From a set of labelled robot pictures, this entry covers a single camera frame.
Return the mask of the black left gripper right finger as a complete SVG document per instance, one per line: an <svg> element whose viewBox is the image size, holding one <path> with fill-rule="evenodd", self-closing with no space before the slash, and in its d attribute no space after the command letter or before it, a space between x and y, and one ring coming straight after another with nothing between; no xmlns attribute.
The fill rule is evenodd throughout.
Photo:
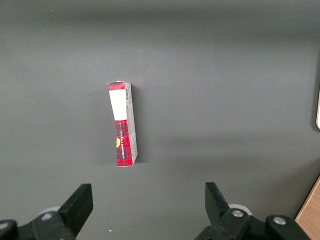
<svg viewBox="0 0 320 240"><path fill-rule="evenodd" d="M205 210L210 225L197 240L269 240L265 223L240 207L230 207L214 182L205 184Z"/></svg>

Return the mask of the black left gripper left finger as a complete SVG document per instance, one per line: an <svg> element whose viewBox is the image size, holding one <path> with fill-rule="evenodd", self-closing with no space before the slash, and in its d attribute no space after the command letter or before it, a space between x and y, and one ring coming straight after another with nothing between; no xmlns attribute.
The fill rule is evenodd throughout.
<svg viewBox="0 0 320 240"><path fill-rule="evenodd" d="M58 210L47 210L18 227L18 239L74 240L92 211L92 185L83 183Z"/></svg>

